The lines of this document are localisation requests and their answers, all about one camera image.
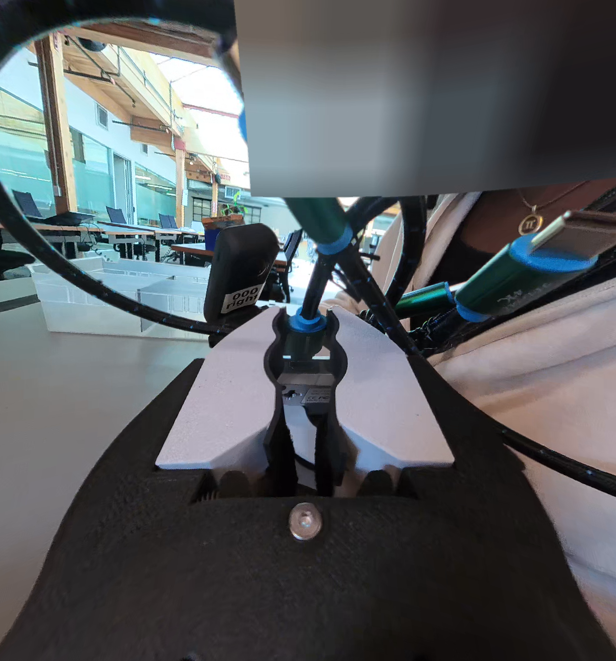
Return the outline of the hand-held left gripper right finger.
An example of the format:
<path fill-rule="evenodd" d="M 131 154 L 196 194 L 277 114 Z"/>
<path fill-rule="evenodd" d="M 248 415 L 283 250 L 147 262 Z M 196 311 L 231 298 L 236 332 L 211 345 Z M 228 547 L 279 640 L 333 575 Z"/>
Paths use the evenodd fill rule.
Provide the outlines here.
<path fill-rule="evenodd" d="M 370 472 L 394 487 L 403 469 L 449 468 L 454 456 L 407 355 L 342 307 L 327 314 L 334 384 L 315 441 L 318 493 L 356 493 Z"/>

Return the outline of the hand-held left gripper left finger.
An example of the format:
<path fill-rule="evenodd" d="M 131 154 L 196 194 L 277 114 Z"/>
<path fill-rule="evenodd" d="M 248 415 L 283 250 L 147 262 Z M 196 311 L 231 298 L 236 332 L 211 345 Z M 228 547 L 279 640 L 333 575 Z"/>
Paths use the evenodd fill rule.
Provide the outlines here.
<path fill-rule="evenodd" d="M 266 482 L 270 495 L 295 495 L 295 453 L 285 424 L 278 374 L 284 307 L 239 326 L 203 361 L 155 460 L 162 470 L 232 471 Z"/>

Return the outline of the white labelled adapter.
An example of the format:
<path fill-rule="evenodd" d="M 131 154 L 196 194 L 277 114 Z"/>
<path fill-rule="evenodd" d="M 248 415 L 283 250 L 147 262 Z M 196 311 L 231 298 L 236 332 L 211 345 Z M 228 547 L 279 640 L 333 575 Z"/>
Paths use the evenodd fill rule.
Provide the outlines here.
<path fill-rule="evenodd" d="M 294 451 L 305 465 L 315 462 L 315 442 L 320 420 L 328 413 L 335 383 L 328 356 L 292 360 L 284 356 L 278 377 L 286 425 Z"/>

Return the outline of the clear plastic divided bin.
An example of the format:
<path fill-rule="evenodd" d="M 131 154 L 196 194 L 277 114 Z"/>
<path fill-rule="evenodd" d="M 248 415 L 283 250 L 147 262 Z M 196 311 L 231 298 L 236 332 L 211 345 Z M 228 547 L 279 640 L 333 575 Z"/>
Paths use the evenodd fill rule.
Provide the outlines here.
<path fill-rule="evenodd" d="M 76 260 L 91 277 L 118 293 L 181 317 L 204 321 L 210 267 L 102 257 Z M 70 284 L 47 266 L 28 265 L 49 331 L 206 342 L 207 336 L 153 324 Z"/>

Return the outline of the white desk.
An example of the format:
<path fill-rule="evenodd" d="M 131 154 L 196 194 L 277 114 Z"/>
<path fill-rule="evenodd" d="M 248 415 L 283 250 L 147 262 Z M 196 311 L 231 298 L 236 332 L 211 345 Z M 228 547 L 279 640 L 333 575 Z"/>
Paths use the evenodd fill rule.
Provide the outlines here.
<path fill-rule="evenodd" d="M 83 480 L 205 342 L 51 333 L 29 279 L 0 282 L 0 641 Z"/>

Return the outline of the wooden planter box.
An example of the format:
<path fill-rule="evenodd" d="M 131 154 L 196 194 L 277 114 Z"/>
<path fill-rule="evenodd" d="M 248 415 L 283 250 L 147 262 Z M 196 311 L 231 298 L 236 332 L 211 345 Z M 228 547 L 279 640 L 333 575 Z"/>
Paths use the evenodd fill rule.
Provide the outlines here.
<path fill-rule="evenodd" d="M 247 207 L 241 202 L 241 190 L 236 190 L 230 200 L 213 201 L 210 205 L 210 215 L 201 215 L 200 222 L 205 229 L 226 229 L 245 225 Z"/>

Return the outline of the person's beige sweater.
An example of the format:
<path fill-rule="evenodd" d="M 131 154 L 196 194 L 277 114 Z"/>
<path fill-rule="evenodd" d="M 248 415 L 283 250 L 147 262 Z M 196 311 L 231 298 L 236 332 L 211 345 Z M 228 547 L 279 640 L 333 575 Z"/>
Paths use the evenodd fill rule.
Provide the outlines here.
<path fill-rule="evenodd" d="M 568 210 L 601 209 L 616 179 L 444 194 L 428 212 L 412 288 L 464 282 L 505 244 Z M 498 422 L 548 450 L 616 476 L 616 249 L 599 272 L 533 307 L 469 331 L 431 358 Z M 616 646 L 616 497 L 523 456 L 594 614 Z"/>

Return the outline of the wooden post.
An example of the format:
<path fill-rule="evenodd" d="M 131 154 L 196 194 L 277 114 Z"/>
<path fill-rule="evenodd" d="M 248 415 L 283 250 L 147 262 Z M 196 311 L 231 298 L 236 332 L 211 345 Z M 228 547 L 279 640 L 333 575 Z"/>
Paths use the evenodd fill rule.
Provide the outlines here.
<path fill-rule="evenodd" d="M 61 37 L 52 32 L 34 42 L 56 214 L 78 210 Z"/>

